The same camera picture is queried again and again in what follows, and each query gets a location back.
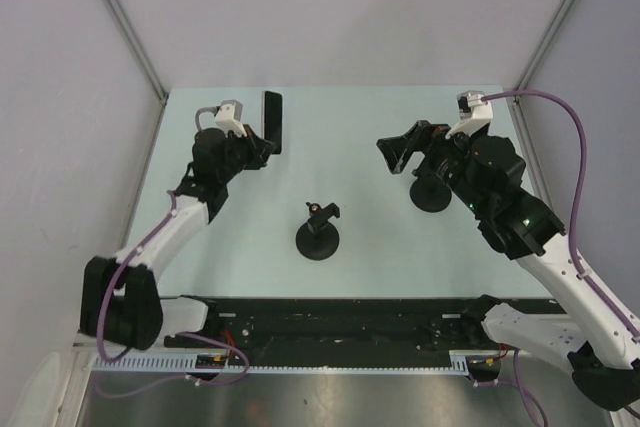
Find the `silver white phone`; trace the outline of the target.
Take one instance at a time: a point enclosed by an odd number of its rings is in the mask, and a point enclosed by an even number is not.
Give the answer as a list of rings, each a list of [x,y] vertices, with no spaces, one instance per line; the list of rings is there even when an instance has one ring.
[[[263,92],[263,138],[274,145],[273,154],[282,153],[283,96]]]

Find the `black stand with ball joint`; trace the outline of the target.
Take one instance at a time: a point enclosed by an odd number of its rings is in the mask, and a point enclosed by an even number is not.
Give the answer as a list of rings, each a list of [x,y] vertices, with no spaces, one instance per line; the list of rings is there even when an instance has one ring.
[[[309,260],[326,260],[333,256],[339,247],[339,232],[330,220],[340,217],[340,208],[335,203],[322,207],[318,203],[307,202],[306,206],[309,218],[296,232],[296,248]]]

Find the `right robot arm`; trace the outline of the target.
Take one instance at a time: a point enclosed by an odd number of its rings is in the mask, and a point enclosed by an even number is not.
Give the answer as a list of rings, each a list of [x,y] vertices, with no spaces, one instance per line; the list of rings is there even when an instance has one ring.
[[[506,137],[475,129],[416,122],[408,132],[376,143],[392,174],[411,156],[473,213],[490,247],[518,263],[551,294],[575,329],[564,329],[490,301],[461,323],[473,348],[491,341],[524,350],[567,373],[594,404],[618,411],[639,399],[639,334],[631,311],[570,251],[562,221],[522,188],[525,160]]]

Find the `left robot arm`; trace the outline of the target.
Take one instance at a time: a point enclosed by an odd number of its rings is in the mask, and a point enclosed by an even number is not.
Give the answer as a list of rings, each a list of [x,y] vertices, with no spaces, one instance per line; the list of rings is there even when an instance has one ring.
[[[228,198],[228,183],[245,170],[266,166],[281,143],[252,130],[237,136],[217,128],[196,134],[192,160],[170,207],[142,240],[110,257],[93,257],[84,270],[79,330],[104,344],[147,350],[157,339],[183,331],[197,345],[214,344],[221,323],[207,302],[193,295],[163,298],[157,282],[187,243],[217,216]]]

